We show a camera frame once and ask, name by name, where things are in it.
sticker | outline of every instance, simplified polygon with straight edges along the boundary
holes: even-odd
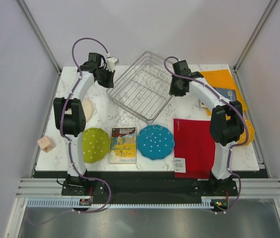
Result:
[[[174,172],[186,173],[184,158],[174,158]]]

marble surface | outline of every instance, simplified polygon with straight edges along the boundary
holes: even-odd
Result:
[[[117,79],[129,66],[117,66]],[[209,71],[229,69],[227,64],[190,65],[192,71]],[[64,67],[56,97],[63,97],[70,89],[76,76],[76,67]],[[113,104],[106,94],[106,88],[95,83],[90,87],[86,98],[94,104],[94,115],[86,124],[86,128],[99,127],[109,133],[116,126],[137,126],[138,131],[146,123]],[[192,94],[185,97],[173,97],[161,112],[154,124],[160,124],[173,132],[173,118],[210,120],[206,110],[199,107],[198,98]],[[37,171],[66,171],[68,166],[65,142],[55,127],[54,109],[52,109],[45,135],[49,136],[56,147],[49,153],[40,151],[36,165]],[[138,151],[137,163],[133,165],[117,165],[109,163],[109,154],[101,161],[87,164],[89,171],[173,171],[173,153],[164,160],[150,160],[143,157]],[[235,171],[258,171],[258,163],[253,145],[233,149],[232,169]]]

metal floor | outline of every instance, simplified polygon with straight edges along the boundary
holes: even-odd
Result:
[[[43,222],[67,208],[27,208]],[[120,209],[68,213],[43,226],[22,222],[19,238],[280,238],[273,201],[240,200],[226,215],[197,209]]]

red wire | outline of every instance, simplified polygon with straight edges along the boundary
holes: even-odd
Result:
[[[228,193],[228,191],[226,191],[226,198],[225,198],[224,202],[226,202],[228,200],[228,198],[229,198],[229,193]]]

white wall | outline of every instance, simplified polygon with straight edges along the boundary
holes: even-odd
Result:
[[[144,51],[192,64],[234,64],[269,0],[26,0],[61,66],[80,37],[102,41],[121,65]],[[77,46],[78,61],[96,43]]]
[[[280,178],[280,1],[242,64],[239,75],[266,164]]]
[[[36,141],[57,74],[13,0],[0,0],[0,237]]]

